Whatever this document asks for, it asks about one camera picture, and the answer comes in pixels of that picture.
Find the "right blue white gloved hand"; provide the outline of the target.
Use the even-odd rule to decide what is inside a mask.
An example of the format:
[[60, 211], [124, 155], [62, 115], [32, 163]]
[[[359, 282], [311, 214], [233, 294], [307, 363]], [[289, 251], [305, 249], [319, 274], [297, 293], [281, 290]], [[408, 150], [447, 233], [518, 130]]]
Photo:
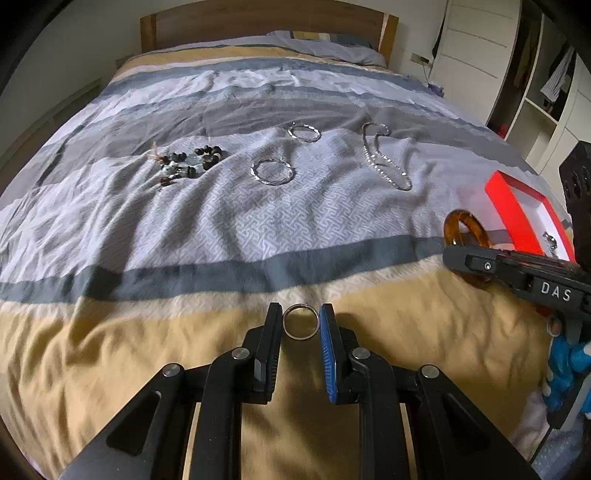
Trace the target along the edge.
[[575, 375], [590, 373], [590, 343], [570, 344], [557, 317], [550, 318], [547, 329], [552, 341], [541, 391], [546, 407], [554, 412], [563, 406], [573, 389]]

